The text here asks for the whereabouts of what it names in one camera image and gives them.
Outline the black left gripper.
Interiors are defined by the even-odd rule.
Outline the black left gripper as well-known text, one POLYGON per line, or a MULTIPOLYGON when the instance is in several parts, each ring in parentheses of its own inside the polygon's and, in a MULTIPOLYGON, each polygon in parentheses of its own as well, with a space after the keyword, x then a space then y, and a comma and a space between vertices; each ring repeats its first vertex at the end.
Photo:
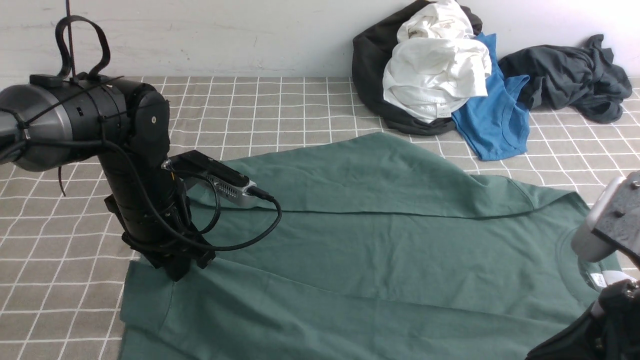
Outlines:
POLYGON ((217 257, 215 251, 197 248, 178 240, 160 244, 141 243, 128 231, 122 234, 121 239, 132 250, 140 253, 153 268, 163 269, 173 282, 182 280, 190 272, 192 264, 205 269, 217 257))

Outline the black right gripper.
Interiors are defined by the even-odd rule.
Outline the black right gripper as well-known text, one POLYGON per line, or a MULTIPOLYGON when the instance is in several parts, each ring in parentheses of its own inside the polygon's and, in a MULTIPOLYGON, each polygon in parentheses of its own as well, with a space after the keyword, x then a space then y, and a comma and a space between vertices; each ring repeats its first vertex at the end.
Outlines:
POLYGON ((606 287, 565 330, 542 342, 528 360, 638 360, 640 358, 639 282, 606 287))

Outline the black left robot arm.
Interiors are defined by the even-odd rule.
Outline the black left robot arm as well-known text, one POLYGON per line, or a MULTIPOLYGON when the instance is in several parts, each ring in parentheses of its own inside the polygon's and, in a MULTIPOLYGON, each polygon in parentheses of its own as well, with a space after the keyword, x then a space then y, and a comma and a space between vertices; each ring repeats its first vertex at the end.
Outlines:
POLYGON ((1 162, 43 173, 97 157, 122 240, 170 280, 216 256, 191 221, 184 177, 169 159, 170 107, 150 84, 82 73, 34 75, 1 91, 1 162))

